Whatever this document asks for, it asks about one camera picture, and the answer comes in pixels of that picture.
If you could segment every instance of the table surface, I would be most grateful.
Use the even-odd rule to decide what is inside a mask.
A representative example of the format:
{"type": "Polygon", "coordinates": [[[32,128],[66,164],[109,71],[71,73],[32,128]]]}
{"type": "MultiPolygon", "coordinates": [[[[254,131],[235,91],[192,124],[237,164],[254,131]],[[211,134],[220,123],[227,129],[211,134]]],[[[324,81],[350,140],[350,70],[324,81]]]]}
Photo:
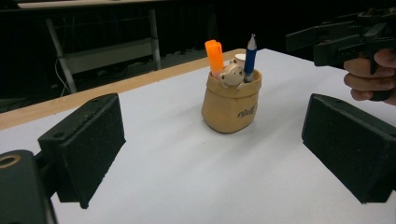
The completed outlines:
{"type": "Polygon", "coordinates": [[[393,126],[396,108],[353,101],[341,69],[269,49],[258,51],[255,64],[262,72],[258,110],[237,133],[217,133],[202,118],[209,72],[202,59],[170,68],[175,73],[157,71],[0,115],[0,153],[36,154],[41,134],[83,101],[116,91],[127,142],[88,209],[51,198],[61,224],[395,223],[394,193],[386,203],[361,204],[304,146],[301,132],[312,93],[393,126]],[[31,121],[12,121],[23,111],[31,121]]]}

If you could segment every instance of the finger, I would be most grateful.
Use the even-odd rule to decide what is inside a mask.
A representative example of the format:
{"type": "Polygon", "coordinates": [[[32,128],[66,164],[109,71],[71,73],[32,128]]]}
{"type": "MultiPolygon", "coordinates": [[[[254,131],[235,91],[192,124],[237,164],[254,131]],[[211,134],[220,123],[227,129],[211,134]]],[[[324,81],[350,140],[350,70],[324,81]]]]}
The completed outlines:
{"type": "Polygon", "coordinates": [[[344,62],[344,69],[359,77],[370,76],[370,60],[357,58],[344,62]]]}
{"type": "Polygon", "coordinates": [[[395,88],[396,79],[395,77],[357,77],[348,73],[344,76],[344,83],[357,91],[387,91],[395,88]]]}
{"type": "Polygon", "coordinates": [[[364,58],[345,61],[344,69],[358,77],[393,77],[396,74],[395,68],[384,67],[382,65],[377,67],[374,74],[370,74],[370,60],[364,58]]]}
{"type": "Polygon", "coordinates": [[[393,89],[390,92],[389,98],[387,100],[385,100],[384,102],[389,105],[396,105],[396,89],[393,89]]]}
{"type": "Polygon", "coordinates": [[[374,92],[373,91],[357,91],[357,90],[352,89],[350,91],[350,95],[356,101],[365,101],[365,100],[370,100],[373,97],[374,92]]]}
{"type": "Polygon", "coordinates": [[[374,59],[378,65],[396,68],[396,55],[392,49],[379,49],[375,53],[374,59]]]}

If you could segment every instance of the tan pen holder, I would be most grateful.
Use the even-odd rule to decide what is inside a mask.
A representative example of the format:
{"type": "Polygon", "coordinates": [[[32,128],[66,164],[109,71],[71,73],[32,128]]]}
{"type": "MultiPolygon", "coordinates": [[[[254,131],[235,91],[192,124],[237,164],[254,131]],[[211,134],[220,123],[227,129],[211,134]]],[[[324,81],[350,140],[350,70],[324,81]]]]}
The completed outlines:
{"type": "Polygon", "coordinates": [[[206,124],[219,133],[235,133],[246,128],[256,115],[262,74],[254,70],[253,81],[224,88],[210,74],[201,109],[206,124]]]}

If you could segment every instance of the marker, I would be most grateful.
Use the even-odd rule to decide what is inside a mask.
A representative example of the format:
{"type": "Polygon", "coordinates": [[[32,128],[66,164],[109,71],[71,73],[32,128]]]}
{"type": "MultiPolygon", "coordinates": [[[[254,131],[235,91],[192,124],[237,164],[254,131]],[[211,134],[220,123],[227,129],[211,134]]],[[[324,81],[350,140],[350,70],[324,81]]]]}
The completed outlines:
{"type": "Polygon", "coordinates": [[[216,40],[208,40],[205,42],[205,48],[212,77],[218,78],[224,67],[221,44],[216,40]]]}
{"type": "Polygon", "coordinates": [[[250,40],[247,43],[247,53],[245,59],[245,82],[251,82],[253,80],[254,61],[256,60],[257,44],[255,35],[251,35],[250,40]]]}

